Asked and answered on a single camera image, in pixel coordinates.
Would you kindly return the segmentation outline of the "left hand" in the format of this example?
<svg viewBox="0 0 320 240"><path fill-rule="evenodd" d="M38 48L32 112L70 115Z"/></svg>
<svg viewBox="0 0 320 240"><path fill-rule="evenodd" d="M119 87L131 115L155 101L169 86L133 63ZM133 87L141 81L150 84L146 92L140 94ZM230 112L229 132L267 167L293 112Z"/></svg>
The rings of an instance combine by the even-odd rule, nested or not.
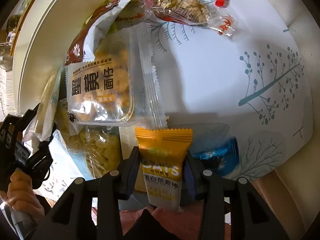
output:
<svg viewBox="0 0 320 240"><path fill-rule="evenodd" d="M11 175L7 192L1 191L1 199L15 211L27 213L36 223L45 217L44 207L33 192L31 177L21 170Z"/></svg>

